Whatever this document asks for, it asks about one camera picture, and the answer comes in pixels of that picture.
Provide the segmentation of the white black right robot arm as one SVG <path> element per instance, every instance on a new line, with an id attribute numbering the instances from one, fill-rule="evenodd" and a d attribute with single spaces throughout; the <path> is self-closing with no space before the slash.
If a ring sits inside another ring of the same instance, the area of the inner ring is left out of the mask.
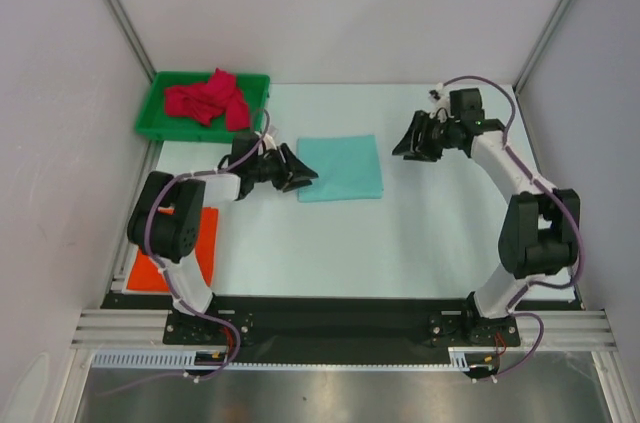
<path id="1" fill-rule="evenodd" d="M 392 153 L 409 161 L 437 162 L 456 149 L 481 167 L 507 203 L 498 239 L 499 265 L 470 296 L 473 312 L 461 319 L 463 336 L 484 344 L 497 332 L 496 319 L 508 317 L 533 286 L 549 287 L 548 277 L 582 266 L 580 198 L 559 189 L 516 153 L 510 126 L 488 118 L 477 88 L 431 90 L 435 107 L 418 110 Z"/>

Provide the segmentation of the teal t shirt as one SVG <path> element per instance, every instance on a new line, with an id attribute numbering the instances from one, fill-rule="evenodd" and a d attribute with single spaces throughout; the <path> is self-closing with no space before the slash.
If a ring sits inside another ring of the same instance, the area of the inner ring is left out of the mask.
<path id="1" fill-rule="evenodd" d="M 296 156 L 318 174 L 299 203 L 381 199 L 384 184 L 374 135 L 299 138 Z"/>

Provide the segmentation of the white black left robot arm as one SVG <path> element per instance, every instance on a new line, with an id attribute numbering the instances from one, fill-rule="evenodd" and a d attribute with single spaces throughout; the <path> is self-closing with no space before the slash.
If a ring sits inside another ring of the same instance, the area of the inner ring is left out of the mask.
<path id="1" fill-rule="evenodd" d="M 256 132 L 236 135 L 230 151 L 212 169 L 148 174 L 128 221 L 127 238 L 154 262 L 173 307 L 189 315 L 185 328 L 197 341 L 210 342 L 221 330 L 220 317 L 208 310 L 214 294 L 195 253 L 205 205 L 241 201 L 258 183 L 286 193 L 318 178 L 287 144 Z"/>

